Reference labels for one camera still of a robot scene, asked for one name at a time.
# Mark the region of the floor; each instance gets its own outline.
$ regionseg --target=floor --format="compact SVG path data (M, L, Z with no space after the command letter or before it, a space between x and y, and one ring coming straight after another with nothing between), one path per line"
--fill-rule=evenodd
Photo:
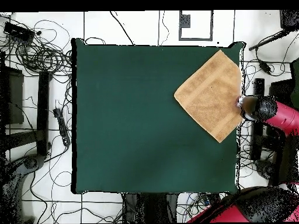
M190 30L184 30L182 37L195 37L195 38L207 38L210 28L210 13L209 11L185 11L184 15L190 14L192 23L203 23L202 26L192 26ZM213 40L212 41L179 41L178 39L178 26L179 26L179 11L176 10L154 10L145 12L113 12L115 17L124 26L126 32L130 36L131 40L136 45L151 45L157 46L163 44L163 46L219 46L227 47L232 42L244 41L246 42L246 48L244 51L244 67L248 77L245 79L246 85L248 84L247 94L251 93L252 82L254 78L265 78L266 89L265 93L269 92L269 86L271 82L280 81L283 79L291 78L289 65L286 64L285 73L281 74L279 63L284 60L285 62L291 62L299 57L299 46L297 40L294 40L290 48L288 46L295 38L297 33L291 33L287 37L272 42L260 48L258 56L264 61L274 62L274 75L272 77L259 71L258 64L254 60L255 53L249 51L248 48L257 44L261 39L274 34L281 30L279 10L214 10L213 13ZM121 29L120 25L111 16L109 12L37 12L37 13L14 13L13 20L24 23L30 27L40 28L42 31L41 36L52 40L55 37L55 31L57 33L54 44L63 47L64 52L71 49L71 45L68 42L69 36L87 39L90 37L101 38L106 44L131 44L130 40ZM3 25L6 19L0 17L0 36L3 32ZM95 38L90 38L88 44L101 44L102 41ZM16 65L16 57L11 56L11 67L20 68ZM23 69L24 75L28 76L28 73ZM26 77L24 83L23 98L24 106L34 107L34 103L37 103L37 78ZM64 100L66 85L52 82L50 85L50 110L55 106L62 104ZM64 118L68 122L68 127L71 128L71 113L72 107L68 105L69 110L64 112ZM36 109L24 108L25 113L33 127L36 127ZM49 140L53 141L52 157L60 154L63 150L63 144L58 131L57 120L50 115L49 118ZM250 134L250 125L244 125L242 127L242 134ZM30 128L28 122L24 121L22 125L11 125L9 132L14 133L22 131L22 128ZM6 156L10 160L17 159L24 155L29 149L34 148L34 144L25 145L16 149L12 149L7 152ZM36 178L33 183L32 190L40 198L48 202L47 210L40 219L40 223L53 223L54 220L51 215L51 211L55 213L55 219L58 223L97 223L101 220L98 216L113 218L118 215L121 210L121 195L111 194L103 192L87 192L83 195L74 195L70 192L71 182L71 148L68 152L60 156L60 158L53 159L51 163L46 163L40 170L36 172ZM45 203L35 198L30 190L30 183L33 180L33 175L30 174L23 186L23 211L26 216L35 216L37 222L40 215L45 209ZM240 171L239 183L243 187L250 186L266 186L267 181L261 178L257 172L254 171L250 165L244 166ZM178 222L184 222L188 220L181 214L184 213L186 204L192 204L192 198L195 197L190 193L180 194L178 200Z

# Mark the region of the folded towel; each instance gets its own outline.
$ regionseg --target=folded towel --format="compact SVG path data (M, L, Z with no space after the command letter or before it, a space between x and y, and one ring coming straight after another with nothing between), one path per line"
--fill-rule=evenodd
M175 92L184 110L219 143L242 121L241 71L221 50Z

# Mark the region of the black stand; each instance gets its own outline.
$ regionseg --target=black stand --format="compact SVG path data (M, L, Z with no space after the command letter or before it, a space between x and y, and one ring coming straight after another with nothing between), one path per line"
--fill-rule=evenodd
M253 49L258 49L259 47L265 45L265 44L268 44L272 41L275 41L275 40L278 40L282 37L285 37L286 35L288 35L290 33L290 31L287 31L287 30L282 30L280 31L279 33L275 34L273 37L265 40L265 41L262 41L260 43L258 43L257 45L254 45L252 47L249 48L250 51L252 51Z
M26 176L44 164L50 148L48 143L48 72L39 74L39 98L37 102L37 130L6 135L10 98L9 72L5 66L5 53L0 54L0 223L24 223L22 218L22 187ZM22 157L14 162L6 160L5 152L25 144L36 142L37 154Z

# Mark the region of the black border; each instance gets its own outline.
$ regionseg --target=black border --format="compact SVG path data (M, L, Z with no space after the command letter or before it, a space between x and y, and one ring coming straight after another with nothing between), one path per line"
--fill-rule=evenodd
M183 16L183 11L179 11L179 20ZM182 38L182 26L179 22L179 41L213 41L213 16L214 11L211 10L211 20L210 20L210 38Z
M76 39L71 39L72 45L72 56L71 56L71 67L72 67L72 124L75 128L72 128L72 181L71 181L71 192L77 194L77 45Z

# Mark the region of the green felt surface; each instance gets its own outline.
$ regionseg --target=green felt surface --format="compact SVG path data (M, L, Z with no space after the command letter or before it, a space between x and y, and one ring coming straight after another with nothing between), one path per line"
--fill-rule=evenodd
M218 143L173 96L219 48L76 44L77 193L235 192L237 131Z

